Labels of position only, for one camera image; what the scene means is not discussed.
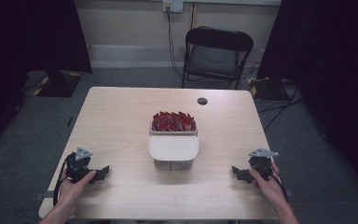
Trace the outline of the black stand base striped tape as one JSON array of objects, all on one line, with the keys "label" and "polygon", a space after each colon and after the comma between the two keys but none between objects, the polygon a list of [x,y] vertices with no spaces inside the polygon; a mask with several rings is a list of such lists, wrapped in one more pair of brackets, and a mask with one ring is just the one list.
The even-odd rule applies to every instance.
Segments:
[{"label": "black stand base striped tape", "polygon": [[281,82],[275,82],[269,77],[262,79],[248,78],[251,94],[260,101],[288,101],[289,95]]},{"label": "black stand base striped tape", "polygon": [[82,75],[78,72],[58,71],[48,74],[34,91],[39,97],[67,97],[70,98]]}]

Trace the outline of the pile of red packets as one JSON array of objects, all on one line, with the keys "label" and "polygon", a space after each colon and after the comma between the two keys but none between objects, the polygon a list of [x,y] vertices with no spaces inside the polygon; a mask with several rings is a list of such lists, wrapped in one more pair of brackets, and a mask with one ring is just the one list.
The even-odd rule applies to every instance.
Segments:
[{"label": "pile of red packets", "polygon": [[153,116],[151,130],[154,132],[195,132],[196,121],[184,112],[160,111]]}]

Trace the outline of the white wall socket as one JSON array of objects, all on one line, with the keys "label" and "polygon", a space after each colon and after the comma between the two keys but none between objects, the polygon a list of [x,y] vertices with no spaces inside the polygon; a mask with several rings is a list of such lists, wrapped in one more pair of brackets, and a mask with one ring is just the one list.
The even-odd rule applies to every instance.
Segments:
[{"label": "white wall socket", "polygon": [[164,12],[182,13],[184,11],[183,0],[163,0],[162,9]]}]

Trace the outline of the black folding chair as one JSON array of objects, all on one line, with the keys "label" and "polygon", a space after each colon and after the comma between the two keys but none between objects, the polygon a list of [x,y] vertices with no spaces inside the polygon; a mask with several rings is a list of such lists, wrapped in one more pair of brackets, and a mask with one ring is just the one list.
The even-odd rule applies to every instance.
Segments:
[{"label": "black folding chair", "polygon": [[189,76],[234,82],[239,86],[254,40],[244,32],[200,26],[186,33],[183,88]]}]

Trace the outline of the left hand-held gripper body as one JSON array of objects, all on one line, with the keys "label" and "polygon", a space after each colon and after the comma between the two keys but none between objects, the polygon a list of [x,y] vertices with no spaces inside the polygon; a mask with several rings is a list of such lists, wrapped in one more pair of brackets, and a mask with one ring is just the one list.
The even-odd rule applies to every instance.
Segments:
[{"label": "left hand-held gripper body", "polygon": [[88,167],[92,153],[83,147],[78,147],[67,157],[66,176],[72,183],[77,183],[90,172]]}]

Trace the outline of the person's left hand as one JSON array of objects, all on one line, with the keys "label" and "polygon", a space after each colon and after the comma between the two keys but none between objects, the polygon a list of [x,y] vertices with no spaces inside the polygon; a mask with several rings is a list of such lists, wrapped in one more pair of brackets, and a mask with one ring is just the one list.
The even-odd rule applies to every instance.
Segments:
[{"label": "person's left hand", "polygon": [[64,217],[68,218],[75,213],[77,201],[81,197],[84,188],[95,175],[95,171],[90,171],[80,181],[72,183],[67,178],[66,173],[62,174],[59,200],[55,207],[62,212]]}]

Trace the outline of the white storage box with lid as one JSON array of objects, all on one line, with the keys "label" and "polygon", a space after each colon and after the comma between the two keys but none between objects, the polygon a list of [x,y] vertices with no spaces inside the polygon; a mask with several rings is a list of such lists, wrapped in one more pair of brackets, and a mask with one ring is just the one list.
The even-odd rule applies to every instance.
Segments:
[{"label": "white storage box with lid", "polygon": [[150,124],[148,151],[161,171],[187,171],[199,153],[198,130],[183,132],[156,131]]}]

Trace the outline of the person's right hand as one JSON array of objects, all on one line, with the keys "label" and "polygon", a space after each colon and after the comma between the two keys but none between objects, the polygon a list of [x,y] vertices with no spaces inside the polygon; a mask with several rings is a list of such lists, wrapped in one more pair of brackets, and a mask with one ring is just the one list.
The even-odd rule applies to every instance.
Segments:
[{"label": "person's right hand", "polygon": [[274,210],[278,212],[279,210],[283,210],[283,208],[287,207],[288,202],[286,201],[282,188],[278,183],[280,178],[279,168],[274,162],[271,163],[271,166],[273,169],[273,177],[269,180],[265,180],[255,169],[251,169],[249,173],[255,179],[255,186],[260,188],[266,200],[272,205]]}]

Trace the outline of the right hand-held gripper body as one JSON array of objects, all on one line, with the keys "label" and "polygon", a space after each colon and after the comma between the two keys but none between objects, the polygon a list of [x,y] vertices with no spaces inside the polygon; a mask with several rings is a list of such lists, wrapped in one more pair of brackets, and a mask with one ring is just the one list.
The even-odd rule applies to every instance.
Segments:
[{"label": "right hand-held gripper body", "polygon": [[271,158],[277,157],[279,153],[264,148],[258,148],[249,152],[248,155],[250,156],[250,166],[257,170],[264,180],[268,181],[272,176]]}]

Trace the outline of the dark curtain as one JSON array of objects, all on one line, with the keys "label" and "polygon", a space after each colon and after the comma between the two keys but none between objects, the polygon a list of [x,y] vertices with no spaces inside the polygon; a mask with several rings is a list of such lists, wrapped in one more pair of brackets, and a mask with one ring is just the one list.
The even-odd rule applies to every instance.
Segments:
[{"label": "dark curtain", "polygon": [[92,71],[75,0],[0,0],[0,131],[31,71]]},{"label": "dark curtain", "polygon": [[358,0],[282,0],[257,75],[299,82],[358,174]]}]

